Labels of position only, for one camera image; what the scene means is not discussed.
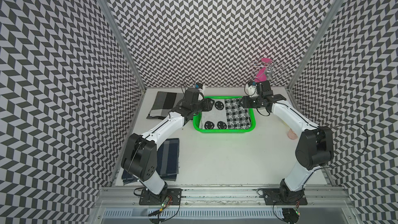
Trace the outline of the green plastic basket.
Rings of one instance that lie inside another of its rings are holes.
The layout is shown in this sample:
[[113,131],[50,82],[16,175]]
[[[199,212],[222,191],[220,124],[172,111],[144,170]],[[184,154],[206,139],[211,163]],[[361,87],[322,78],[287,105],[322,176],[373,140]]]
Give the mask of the green plastic basket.
[[254,111],[240,105],[242,97],[210,96],[212,110],[194,116],[193,127],[202,133],[247,133],[256,127]]

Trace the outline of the smiley black white scarf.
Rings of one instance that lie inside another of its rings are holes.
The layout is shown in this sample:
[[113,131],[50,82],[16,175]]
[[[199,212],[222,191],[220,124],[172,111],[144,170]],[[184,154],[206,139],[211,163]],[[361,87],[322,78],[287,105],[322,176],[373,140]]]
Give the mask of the smiley black white scarf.
[[238,98],[211,98],[215,104],[210,112],[202,112],[200,130],[249,130],[252,127],[249,110],[240,106]]

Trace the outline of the navy striped scarf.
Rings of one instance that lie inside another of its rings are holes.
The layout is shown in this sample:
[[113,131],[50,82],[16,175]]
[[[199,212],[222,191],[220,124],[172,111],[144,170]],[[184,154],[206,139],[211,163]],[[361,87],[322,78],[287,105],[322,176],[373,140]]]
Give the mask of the navy striped scarf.
[[176,181],[178,174],[179,139],[167,139],[157,153],[157,173],[165,181]]

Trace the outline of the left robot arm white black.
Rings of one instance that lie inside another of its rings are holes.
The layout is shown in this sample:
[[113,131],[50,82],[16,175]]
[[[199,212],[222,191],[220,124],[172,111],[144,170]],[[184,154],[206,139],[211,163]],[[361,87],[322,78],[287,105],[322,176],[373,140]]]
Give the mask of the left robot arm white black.
[[167,191],[167,183],[156,171],[157,151],[177,130],[184,127],[201,112],[212,110],[214,101],[204,97],[206,86],[197,83],[188,88],[180,104],[174,107],[159,124],[142,133],[129,136],[121,168],[138,178],[145,189],[159,196]]

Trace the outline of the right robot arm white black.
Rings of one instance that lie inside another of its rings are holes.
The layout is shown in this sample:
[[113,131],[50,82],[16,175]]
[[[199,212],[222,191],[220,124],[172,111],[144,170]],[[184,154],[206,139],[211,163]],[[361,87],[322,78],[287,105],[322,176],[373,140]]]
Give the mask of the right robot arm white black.
[[282,179],[279,195],[284,202],[304,196],[310,177],[334,157],[333,132],[321,127],[299,113],[281,94],[274,94],[269,81],[249,81],[245,96],[239,101],[243,108],[264,108],[277,116],[299,138],[295,149],[296,164],[290,174]]

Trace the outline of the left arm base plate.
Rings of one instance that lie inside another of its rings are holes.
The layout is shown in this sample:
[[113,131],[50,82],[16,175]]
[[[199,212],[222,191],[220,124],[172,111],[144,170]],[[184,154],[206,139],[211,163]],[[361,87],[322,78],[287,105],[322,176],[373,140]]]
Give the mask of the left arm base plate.
[[139,205],[160,206],[167,197],[171,199],[170,205],[180,205],[181,195],[181,188],[168,188],[159,195],[155,195],[149,190],[145,189],[141,192]]

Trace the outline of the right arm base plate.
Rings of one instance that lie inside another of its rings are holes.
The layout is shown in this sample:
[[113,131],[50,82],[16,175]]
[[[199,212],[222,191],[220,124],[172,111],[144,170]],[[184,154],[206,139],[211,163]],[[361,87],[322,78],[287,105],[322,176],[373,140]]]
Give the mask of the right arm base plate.
[[308,205],[307,198],[304,194],[304,190],[290,191],[285,188],[264,188],[261,189],[263,198],[266,205]]

